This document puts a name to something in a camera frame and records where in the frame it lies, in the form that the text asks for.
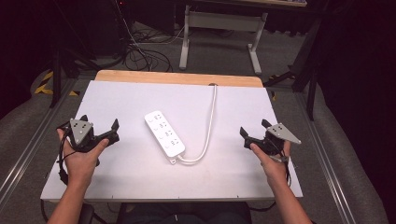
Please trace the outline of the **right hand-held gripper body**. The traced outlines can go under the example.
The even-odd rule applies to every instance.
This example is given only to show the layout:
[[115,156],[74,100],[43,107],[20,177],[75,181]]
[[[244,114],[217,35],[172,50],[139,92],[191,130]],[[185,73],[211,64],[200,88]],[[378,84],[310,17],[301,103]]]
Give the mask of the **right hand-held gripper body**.
[[254,143],[268,156],[275,156],[283,152],[286,141],[298,145],[302,143],[284,124],[278,123],[265,128],[263,139],[248,136],[244,139],[244,147],[250,148],[250,145]]

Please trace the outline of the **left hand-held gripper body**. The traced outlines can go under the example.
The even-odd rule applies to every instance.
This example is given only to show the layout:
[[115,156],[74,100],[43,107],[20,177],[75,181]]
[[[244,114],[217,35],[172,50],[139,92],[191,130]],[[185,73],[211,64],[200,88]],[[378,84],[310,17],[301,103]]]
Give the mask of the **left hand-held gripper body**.
[[69,127],[71,128],[71,145],[75,151],[87,153],[94,149],[103,139],[108,140],[111,146],[120,140],[118,131],[111,130],[99,135],[95,135],[93,124],[80,119],[70,119]]

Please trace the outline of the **person's right hand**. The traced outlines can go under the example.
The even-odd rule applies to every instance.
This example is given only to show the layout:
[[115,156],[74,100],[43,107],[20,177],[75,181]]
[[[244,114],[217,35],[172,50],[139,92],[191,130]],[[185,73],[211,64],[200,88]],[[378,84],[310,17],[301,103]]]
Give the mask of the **person's right hand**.
[[254,143],[250,145],[250,149],[260,160],[271,188],[280,188],[288,185],[286,167],[283,162],[273,160]]

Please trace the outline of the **person's left hand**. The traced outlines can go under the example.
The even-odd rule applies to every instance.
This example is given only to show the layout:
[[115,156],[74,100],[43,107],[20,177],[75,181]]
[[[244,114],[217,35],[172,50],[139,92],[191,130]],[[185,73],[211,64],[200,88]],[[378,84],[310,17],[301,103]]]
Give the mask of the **person's left hand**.
[[64,143],[64,159],[68,173],[69,188],[86,189],[92,181],[97,160],[109,143],[103,139],[88,153],[76,152],[68,142]]

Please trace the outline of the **white power strip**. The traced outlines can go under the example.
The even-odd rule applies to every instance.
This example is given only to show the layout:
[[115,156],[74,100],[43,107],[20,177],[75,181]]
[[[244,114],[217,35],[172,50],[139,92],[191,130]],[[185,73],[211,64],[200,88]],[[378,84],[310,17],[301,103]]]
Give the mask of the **white power strip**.
[[144,119],[166,158],[175,164],[177,158],[184,154],[186,147],[173,127],[161,111],[150,112]]

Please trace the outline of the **yellow black floor tape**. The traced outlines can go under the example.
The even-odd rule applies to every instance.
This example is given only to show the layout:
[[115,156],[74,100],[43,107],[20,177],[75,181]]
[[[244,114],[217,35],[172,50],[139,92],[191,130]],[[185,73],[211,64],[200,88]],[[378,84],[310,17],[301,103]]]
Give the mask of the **yellow black floor tape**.
[[50,83],[50,80],[52,79],[52,77],[53,77],[53,72],[48,71],[48,73],[46,75],[44,75],[44,77],[42,78],[38,87],[35,89],[35,94],[42,93],[42,94],[52,95],[53,90],[47,88],[47,85]]

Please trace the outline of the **black metal stand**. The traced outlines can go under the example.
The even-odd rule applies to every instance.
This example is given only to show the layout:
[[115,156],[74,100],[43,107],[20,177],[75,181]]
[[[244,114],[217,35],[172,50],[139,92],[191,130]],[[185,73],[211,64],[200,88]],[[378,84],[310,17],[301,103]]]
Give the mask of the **black metal stand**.
[[290,70],[279,77],[270,78],[268,81],[263,83],[265,87],[271,87],[287,78],[295,77],[294,82],[291,85],[294,92],[302,92],[305,86],[309,85],[305,110],[307,116],[311,120],[314,119],[313,110],[318,81],[318,59],[315,55],[315,44],[320,25],[321,19],[315,19],[293,64],[290,66]]
[[49,19],[52,49],[52,71],[53,71],[53,95],[50,108],[55,107],[62,98],[62,71],[67,77],[78,77],[78,66],[76,61],[94,71],[100,71],[101,67],[93,63],[81,50],[73,46],[73,42],[78,40],[78,35],[74,34],[74,28],[69,24],[64,12],[58,5],[57,0],[48,0],[52,7]]

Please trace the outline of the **metal floor rail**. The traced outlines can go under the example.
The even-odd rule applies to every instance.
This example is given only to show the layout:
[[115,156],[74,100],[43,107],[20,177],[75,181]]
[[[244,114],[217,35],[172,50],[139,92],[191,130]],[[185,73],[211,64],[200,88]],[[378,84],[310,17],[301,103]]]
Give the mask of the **metal floor rail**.
[[0,187],[0,203],[6,203],[14,189],[17,187],[23,174],[29,166],[30,161],[32,160],[37,149],[39,148],[42,142],[42,138],[47,132],[47,129],[59,112],[64,100],[69,95],[70,91],[74,88],[76,82],[77,81],[75,79],[67,79],[64,82],[64,86],[61,88],[61,96],[58,101],[53,107],[47,108],[44,118],[40,120],[38,128],[29,140],[26,147],[24,148],[15,165],[8,172],[7,178]]
[[306,112],[306,103],[304,101],[304,96],[301,93],[295,93],[294,96],[299,105],[299,108],[303,113],[304,122],[308,126],[308,132],[311,138],[313,139],[314,150],[316,152],[318,162],[325,176],[327,185],[330,189],[332,198],[335,202],[335,205],[343,221],[343,224],[356,224],[356,220],[347,202],[346,195],[332,167],[332,163],[330,162],[329,156],[326,152],[326,148],[325,146],[323,146],[323,142],[321,141],[321,138],[318,134],[318,130],[315,125],[315,122],[308,117],[308,113]]

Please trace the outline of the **white frame desk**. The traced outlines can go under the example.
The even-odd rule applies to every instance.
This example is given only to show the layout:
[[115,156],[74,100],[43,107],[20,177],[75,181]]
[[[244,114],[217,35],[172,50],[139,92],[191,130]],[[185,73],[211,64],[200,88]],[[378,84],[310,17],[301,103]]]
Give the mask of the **white frame desk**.
[[[297,7],[305,7],[305,0],[238,0],[239,2],[255,3],[262,7],[288,7],[295,9]],[[185,70],[187,68],[188,53],[190,40],[188,38],[189,29],[209,28],[209,29],[225,29],[232,31],[255,32],[256,36],[252,44],[247,45],[250,60],[256,75],[262,73],[256,49],[259,45],[264,24],[266,23],[268,13],[263,12],[260,17],[228,15],[221,13],[195,12],[191,11],[191,6],[186,5],[184,16],[184,37],[181,48],[179,68]]]

